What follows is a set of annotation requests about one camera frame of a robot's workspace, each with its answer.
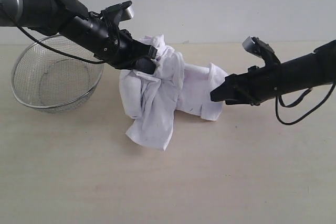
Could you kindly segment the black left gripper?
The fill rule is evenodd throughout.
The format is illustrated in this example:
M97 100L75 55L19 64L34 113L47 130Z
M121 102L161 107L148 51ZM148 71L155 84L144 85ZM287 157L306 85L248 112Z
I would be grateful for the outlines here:
M59 33L116 69L135 70L146 74L154 74L156 70L156 64L151 59L157 54L154 46L133 40L129 33L118 28L114 28L110 34L106 24L98 18L74 17Z

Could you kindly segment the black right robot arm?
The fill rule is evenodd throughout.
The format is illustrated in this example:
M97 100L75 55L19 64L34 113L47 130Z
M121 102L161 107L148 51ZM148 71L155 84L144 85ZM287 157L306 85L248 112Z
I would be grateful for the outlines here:
M335 82L335 41L313 52L281 62L274 50L257 37L248 37L243 48L261 58L263 67L252 66L242 74L230 74L210 92L213 102L227 105L260 105L283 94Z

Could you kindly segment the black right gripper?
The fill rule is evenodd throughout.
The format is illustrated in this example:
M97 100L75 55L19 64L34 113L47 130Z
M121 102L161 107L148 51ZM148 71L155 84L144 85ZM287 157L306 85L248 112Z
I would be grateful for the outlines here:
M228 75L224 82L210 92L213 102L226 105L260 105L273 99L278 78L275 68L249 67L246 73Z

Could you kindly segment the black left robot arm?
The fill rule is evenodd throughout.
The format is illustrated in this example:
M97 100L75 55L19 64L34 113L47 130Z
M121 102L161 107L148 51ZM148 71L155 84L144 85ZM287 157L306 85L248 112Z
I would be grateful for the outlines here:
M153 74L157 49L133 39L128 30L119 28L120 22L133 16L132 1L121 2L96 13L79 0L1 0L1 26L17 27L46 49L84 60L46 45L25 29L48 37L64 36L93 54L96 60L87 60L87 63L107 63L119 70Z

